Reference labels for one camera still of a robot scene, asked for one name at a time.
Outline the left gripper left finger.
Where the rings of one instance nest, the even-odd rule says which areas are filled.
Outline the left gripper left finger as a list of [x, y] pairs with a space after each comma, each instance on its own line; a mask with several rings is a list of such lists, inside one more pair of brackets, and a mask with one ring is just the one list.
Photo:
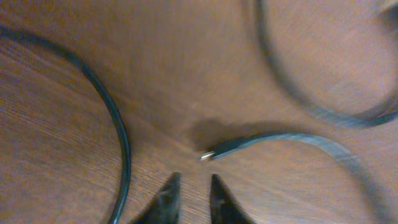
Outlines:
[[131, 224], [178, 224], [181, 173], [174, 172]]

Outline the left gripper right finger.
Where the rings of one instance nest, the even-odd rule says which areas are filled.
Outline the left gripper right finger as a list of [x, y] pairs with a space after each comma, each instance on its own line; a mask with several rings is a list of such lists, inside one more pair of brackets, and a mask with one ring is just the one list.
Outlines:
[[211, 176], [210, 213], [212, 224], [255, 224], [218, 174]]

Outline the black usb cable micro plug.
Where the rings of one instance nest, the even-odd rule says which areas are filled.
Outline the black usb cable micro plug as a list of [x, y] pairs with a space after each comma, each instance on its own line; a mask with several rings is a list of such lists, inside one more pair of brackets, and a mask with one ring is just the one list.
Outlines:
[[[382, 106], [384, 111], [375, 114], [369, 118], [359, 118], [344, 113], [337, 113], [328, 108], [322, 107], [311, 100], [297, 88], [288, 78], [287, 71], [277, 56], [277, 52], [272, 45], [267, 18], [267, 3], [258, 1], [256, 6], [257, 34], [263, 54], [267, 59], [271, 71], [274, 73], [279, 85], [293, 98], [298, 104], [303, 106], [308, 112], [318, 119], [328, 121], [338, 126], [346, 126], [352, 128], [372, 128], [380, 126], [397, 119], [397, 99], [390, 97]], [[116, 203], [111, 212], [109, 223], [118, 223], [127, 200], [129, 185], [131, 183], [131, 147], [127, 136], [127, 131], [123, 123], [123, 119], [119, 114], [119, 110], [112, 99], [111, 95], [99, 80], [98, 76], [92, 69], [81, 60], [79, 56], [63, 48], [62, 46], [51, 42], [39, 35], [27, 30], [12, 30], [8, 27], [1, 27], [1, 37], [5, 37], [16, 42], [31, 42], [41, 45], [46, 49], [53, 51], [55, 54], [63, 57], [79, 69], [82, 74], [91, 82], [99, 96], [106, 105], [109, 115], [113, 120], [114, 127], [118, 134], [119, 144], [121, 148], [121, 180], [119, 185]], [[390, 209], [386, 206], [379, 186], [366, 171], [360, 160], [354, 156], [347, 148], [330, 139], [307, 133], [259, 133], [248, 137], [233, 138], [222, 141], [210, 147], [209, 151], [200, 156], [201, 160], [219, 159], [232, 152], [247, 148], [261, 141], [270, 140], [291, 140], [304, 142], [317, 148], [331, 156], [343, 165], [348, 172], [354, 177], [361, 187], [363, 194], [366, 196], [370, 204], [373, 214], [378, 223], [395, 223], [396, 220], [392, 216]]]

